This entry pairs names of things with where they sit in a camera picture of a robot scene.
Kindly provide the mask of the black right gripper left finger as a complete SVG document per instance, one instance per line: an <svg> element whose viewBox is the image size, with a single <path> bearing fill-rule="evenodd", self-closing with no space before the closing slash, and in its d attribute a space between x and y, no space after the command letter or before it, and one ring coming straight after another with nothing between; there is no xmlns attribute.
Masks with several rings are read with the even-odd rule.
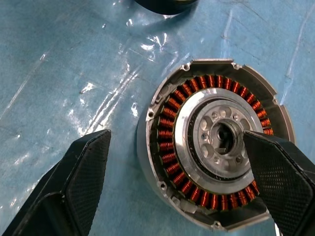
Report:
<svg viewBox="0 0 315 236"><path fill-rule="evenodd" d="M111 130L75 140L38 182L5 236L87 236L103 190Z"/></svg>

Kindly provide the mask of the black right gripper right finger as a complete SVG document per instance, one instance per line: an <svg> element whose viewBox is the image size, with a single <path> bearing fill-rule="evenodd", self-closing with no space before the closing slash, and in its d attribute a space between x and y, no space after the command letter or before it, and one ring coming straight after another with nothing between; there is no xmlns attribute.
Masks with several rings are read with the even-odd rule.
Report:
<svg viewBox="0 0 315 236"><path fill-rule="evenodd" d="M273 220L284 236L315 234L315 165L291 141L245 131L252 173Z"/></svg>

